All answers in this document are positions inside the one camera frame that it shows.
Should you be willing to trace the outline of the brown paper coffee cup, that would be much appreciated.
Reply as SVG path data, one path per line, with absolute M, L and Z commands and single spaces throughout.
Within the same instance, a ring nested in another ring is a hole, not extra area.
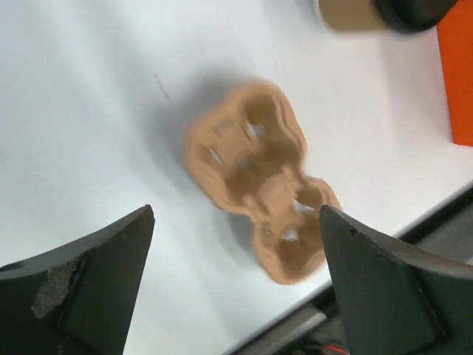
M 338 33 L 389 29 L 371 0 L 318 0 L 313 5 L 324 25 Z

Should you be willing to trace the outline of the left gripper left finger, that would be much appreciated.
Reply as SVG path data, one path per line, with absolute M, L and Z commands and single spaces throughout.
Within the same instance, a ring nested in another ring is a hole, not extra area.
M 146 205 L 1 267 L 1 353 L 122 354 L 154 222 Z

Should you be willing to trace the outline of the brown pulp cup carrier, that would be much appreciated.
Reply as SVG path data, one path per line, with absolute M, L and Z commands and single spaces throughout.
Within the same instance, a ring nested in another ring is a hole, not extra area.
M 188 128 L 184 161 L 210 201 L 253 223 L 253 248 L 275 282 L 301 282 L 325 264 L 322 206 L 332 188 L 305 173 L 307 141 L 283 91 L 269 81 L 233 88 Z

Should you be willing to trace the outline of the black plastic cup lid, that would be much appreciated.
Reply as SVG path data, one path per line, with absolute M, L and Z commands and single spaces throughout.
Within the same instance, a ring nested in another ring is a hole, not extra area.
M 438 25 L 457 0 L 375 0 L 373 3 L 389 28 L 400 33 L 419 33 Z

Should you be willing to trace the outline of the orange paper bag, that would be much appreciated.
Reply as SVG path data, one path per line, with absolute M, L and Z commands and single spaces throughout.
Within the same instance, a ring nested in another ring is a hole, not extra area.
M 452 140 L 472 145 L 472 0 L 459 0 L 438 24 Z

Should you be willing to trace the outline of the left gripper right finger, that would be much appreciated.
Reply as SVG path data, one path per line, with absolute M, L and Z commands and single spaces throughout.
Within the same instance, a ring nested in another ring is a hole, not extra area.
M 471 354 L 472 267 L 320 211 L 351 354 Z

